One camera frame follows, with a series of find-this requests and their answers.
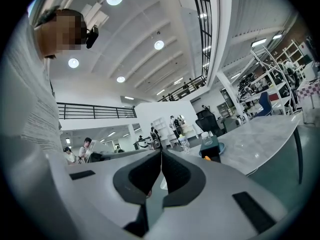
black railing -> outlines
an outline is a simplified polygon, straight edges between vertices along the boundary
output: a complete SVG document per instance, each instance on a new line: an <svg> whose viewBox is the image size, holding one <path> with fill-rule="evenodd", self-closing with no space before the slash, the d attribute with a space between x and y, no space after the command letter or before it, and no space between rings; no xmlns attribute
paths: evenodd
<svg viewBox="0 0 320 240"><path fill-rule="evenodd" d="M57 102L59 119L136 118L134 108Z"/></svg>
<svg viewBox="0 0 320 240"><path fill-rule="evenodd" d="M212 17L210 0L195 0L202 44L202 76L207 80L211 57Z"/></svg>
<svg viewBox="0 0 320 240"><path fill-rule="evenodd" d="M173 91L170 95L168 94L164 98L158 100L158 102L174 102L182 99L183 97L193 93L197 89L201 88L206 84L205 79L201 76L197 77L196 79L187 82L185 86L181 86L179 89Z"/></svg>

blue chair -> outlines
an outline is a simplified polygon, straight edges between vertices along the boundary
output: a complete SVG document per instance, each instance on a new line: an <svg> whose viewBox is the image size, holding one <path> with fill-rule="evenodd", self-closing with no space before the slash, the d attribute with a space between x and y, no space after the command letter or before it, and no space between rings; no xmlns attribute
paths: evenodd
<svg viewBox="0 0 320 240"><path fill-rule="evenodd" d="M254 117L264 117L271 115L272 112L272 105L269 99L268 92L264 91L261 93L259 104L262 106L263 110L256 114Z"/></svg>

water bottle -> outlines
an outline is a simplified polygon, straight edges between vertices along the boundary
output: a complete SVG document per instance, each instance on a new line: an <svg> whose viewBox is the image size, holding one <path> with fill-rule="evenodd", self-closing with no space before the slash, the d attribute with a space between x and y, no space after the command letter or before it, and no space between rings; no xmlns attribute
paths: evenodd
<svg viewBox="0 0 320 240"><path fill-rule="evenodd" d="M202 141L203 141L203 144L205 146L209 146L210 144L212 144L212 139L209 135L209 132L205 131L201 134L201 137L202 137Z"/></svg>
<svg viewBox="0 0 320 240"><path fill-rule="evenodd" d="M183 151L186 154L190 154L190 146L189 146L189 141L186 138L186 136L183 136L182 134L180 134L180 138L178 139L181 143L181 146L183 148Z"/></svg>

black camera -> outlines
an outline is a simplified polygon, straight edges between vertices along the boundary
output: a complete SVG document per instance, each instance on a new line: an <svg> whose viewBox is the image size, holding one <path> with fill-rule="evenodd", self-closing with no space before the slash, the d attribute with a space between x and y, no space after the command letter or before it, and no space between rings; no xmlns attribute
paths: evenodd
<svg viewBox="0 0 320 240"><path fill-rule="evenodd" d="M94 45L98 36L99 36L98 27L96 25L94 25L93 28L89 31L89 33L86 34L85 47L90 49Z"/></svg>

metal railing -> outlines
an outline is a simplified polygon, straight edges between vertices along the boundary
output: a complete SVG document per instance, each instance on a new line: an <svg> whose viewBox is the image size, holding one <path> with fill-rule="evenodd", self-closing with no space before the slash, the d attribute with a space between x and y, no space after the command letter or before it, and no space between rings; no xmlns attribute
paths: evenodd
<svg viewBox="0 0 320 240"><path fill-rule="evenodd" d="M211 57L212 13L210 0L195 0L202 44L202 76L207 80Z"/></svg>
<svg viewBox="0 0 320 240"><path fill-rule="evenodd" d="M170 95L168 94L164 98L158 100L158 102L174 102L182 99L183 97L193 93L197 89L201 88L206 84L206 80L201 76L197 77L196 79L187 82L185 86L181 86L180 88L174 90Z"/></svg>
<svg viewBox="0 0 320 240"><path fill-rule="evenodd" d="M136 118L134 108L57 102L59 119Z"/></svg>

